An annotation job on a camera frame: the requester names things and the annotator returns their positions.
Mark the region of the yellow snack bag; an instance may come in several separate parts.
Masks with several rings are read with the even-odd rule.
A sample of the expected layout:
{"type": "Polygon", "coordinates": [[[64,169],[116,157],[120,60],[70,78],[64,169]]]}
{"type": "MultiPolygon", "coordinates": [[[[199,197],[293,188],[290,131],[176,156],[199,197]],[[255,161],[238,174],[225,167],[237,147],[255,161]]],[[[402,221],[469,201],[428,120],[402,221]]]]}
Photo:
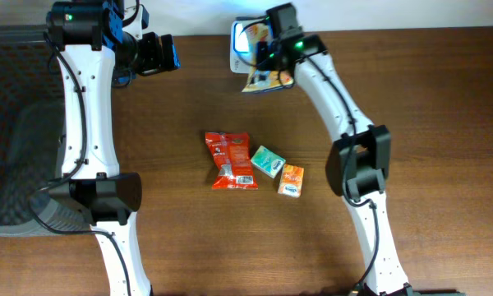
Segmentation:
{"type": "Polygon", "coordinates": [[[260,41],[271,41],[269,27],[261,21],[251,23],[238,22],[234,29],[233,50],[237,61],[233,70],[247,73],[243,93],[263,93],[273,90],[291,88],[294,80],[288,71],[263,71],[256,67],[256,45],[260,41]]]}

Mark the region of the red candy bag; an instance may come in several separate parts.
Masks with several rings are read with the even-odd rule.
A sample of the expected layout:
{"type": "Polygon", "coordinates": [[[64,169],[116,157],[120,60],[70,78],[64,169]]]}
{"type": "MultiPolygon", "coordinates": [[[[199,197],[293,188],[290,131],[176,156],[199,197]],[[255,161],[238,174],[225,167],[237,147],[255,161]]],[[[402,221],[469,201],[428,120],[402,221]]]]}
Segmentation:
{"type": "Polygon", "coordinates": [[[246,132],[207,132],[205,144],[219,170],[213,189],[258,188],[250,159],[250,137],[246,132]]]}

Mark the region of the teal tissue pack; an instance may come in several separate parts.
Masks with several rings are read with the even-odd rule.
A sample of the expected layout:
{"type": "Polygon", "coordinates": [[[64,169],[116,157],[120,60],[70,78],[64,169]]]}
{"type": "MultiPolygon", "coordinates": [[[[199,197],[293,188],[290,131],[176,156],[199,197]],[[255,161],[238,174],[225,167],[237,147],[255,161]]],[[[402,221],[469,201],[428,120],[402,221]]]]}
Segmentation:
{"type": "Polygon", "coordinates": [[[264,146],[260,146],[251,157],[251,163],[271,178],[275,178],[286,163],[286,159],[276,155],[264,146]]]}

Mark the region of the orange tissue pack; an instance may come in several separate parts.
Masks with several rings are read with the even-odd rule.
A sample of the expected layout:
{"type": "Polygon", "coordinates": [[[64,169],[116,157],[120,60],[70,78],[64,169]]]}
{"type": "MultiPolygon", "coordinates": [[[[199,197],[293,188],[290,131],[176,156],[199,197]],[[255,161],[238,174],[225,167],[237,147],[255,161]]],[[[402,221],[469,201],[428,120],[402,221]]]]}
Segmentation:
{"type": "Polygon", "coordinates": [[[278,187],[278,194],[299,198],[302,193],[304,168],[285,164],[278,187]]]}

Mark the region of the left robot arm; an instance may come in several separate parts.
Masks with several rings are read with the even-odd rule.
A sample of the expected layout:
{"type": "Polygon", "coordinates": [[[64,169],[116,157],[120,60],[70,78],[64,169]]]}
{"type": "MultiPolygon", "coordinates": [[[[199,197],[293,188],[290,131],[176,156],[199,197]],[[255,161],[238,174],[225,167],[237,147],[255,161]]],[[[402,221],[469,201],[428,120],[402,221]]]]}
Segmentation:
{"type": "Polygon", "coordinates": [[[98,240],[112,295],[151,295],[136,233],[142,183],[123,173],[113,142],[112,90],[137,76],[180,67],[171,35],[147,31],[138,2],[55,2],[44,39],[57,58],[65,99],[66,146],[61,176],[45,190],[86,222],[98,240]]]}

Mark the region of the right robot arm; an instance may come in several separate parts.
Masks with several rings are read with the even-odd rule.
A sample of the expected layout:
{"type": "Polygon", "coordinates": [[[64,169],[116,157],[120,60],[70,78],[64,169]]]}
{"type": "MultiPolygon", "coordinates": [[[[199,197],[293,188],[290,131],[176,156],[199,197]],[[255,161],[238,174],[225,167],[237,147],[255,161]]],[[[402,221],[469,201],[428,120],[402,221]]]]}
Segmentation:
{"type": "Polygon", "coordinates": [[[272,40],[257,49],[263,70],[287,70],[316,107],[330,140],[328,184],[342,197],[354,224],[365,271],[355,295],[412,295],[399,261],[386,208],[391,135],[357,106],[318,35],[306,35],[291,3],[272,7],[265,20],[272,40]]]}

